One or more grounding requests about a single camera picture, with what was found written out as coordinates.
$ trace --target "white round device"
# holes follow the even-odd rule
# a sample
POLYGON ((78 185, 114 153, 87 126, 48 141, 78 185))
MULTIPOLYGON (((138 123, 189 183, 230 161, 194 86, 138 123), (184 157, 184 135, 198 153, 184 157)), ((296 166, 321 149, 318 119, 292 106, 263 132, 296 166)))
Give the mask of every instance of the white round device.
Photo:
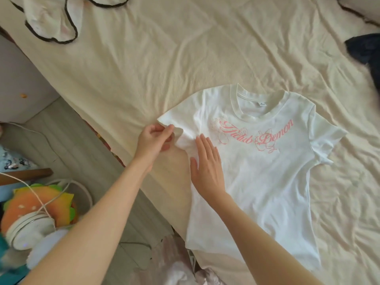
POLYGON ((27 250, 54 231, 53 219, 44 212, 32 212, 17 219, 8 229, 5 239, 16 250, 27 250))

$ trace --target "graphic print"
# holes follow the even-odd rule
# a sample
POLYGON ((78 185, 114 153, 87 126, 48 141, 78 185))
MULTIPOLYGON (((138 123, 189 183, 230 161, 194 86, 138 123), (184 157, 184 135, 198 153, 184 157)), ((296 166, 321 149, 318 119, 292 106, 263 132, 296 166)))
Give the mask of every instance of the graphic print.
POLYGON ((289 122, 278 131, 276 134, 272 134, 272 128, 266 130, 264 133, 258 132, 258 136, 253 137, 252 135, 248 137, 248 130, 246 128, 239 129, 235 125, 231 124, 225 117, 216 118, 211 123, 211 128, 218 133, 218 140, 221 144, 228 144, 229 136, 233 137, 237 141, 250 144, 254 142, 256 148, 259 151, 266 151, 270 154, 275 150, 276 140, 281 138, 286 134, 289 129, 293 126, 293 120, 290 119, 289 122))

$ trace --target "bed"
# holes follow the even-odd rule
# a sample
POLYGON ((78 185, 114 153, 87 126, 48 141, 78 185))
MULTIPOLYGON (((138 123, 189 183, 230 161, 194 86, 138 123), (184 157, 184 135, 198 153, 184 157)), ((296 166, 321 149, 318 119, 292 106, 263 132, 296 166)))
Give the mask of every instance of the bed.
MULTIPOLYGON (((130 0, 116 9, 85 6, 82 32, 47 43, 0 0, 0 26, 124 164, 144 125, 204 88, 240 83, 286 89, 349 134, 332 166, 312 169, 313 229, 326 284, 380 283, 380 105, 368 69, 344 41, 379 31, 336 0, 130 0)), ((141 189, 184 237, 190 211, 187 156, 160 155, 141 189)), ((227 284, 254 284, 247 267, 195 251, 227 284)))

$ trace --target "t-shirt sleeve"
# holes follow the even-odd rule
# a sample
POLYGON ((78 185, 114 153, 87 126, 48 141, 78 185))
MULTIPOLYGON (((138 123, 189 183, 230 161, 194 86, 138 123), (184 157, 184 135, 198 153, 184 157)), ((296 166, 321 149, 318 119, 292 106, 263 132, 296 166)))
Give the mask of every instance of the t-shirt sleeve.
POLYGON ((176 146, 187 149, 194 145, 194 139, 201 132, 203 112, 204 90, 194 93, 167 111, 158 121, 165 126, 173 124, 176 146))
POLYGON ((308 129, 311 149, 319 163, 332 164, 333 162, 328 158, 328 155, 335 144, 347 134, 347 131, 330 124, 315 111, 315 106, 309 114, 308 129))

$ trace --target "hand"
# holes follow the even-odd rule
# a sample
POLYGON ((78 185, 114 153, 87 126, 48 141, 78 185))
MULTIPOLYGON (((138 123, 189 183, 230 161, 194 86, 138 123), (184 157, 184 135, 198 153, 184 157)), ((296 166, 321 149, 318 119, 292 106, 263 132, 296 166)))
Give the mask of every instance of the hand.
POLYGON ((134 160, 140 160, 146 166, 146 172, 152 169, 153 162, 160 152, 170 148, 174 125, 164 127, 160 124, 146 126, 138 139, 134 160))
POLYGON ((198 193, 210 204, 215 197, 226 192, 218 149, 203 134, 195 139, 199 155, 199 167, 190 158, 191 180, 198 193))

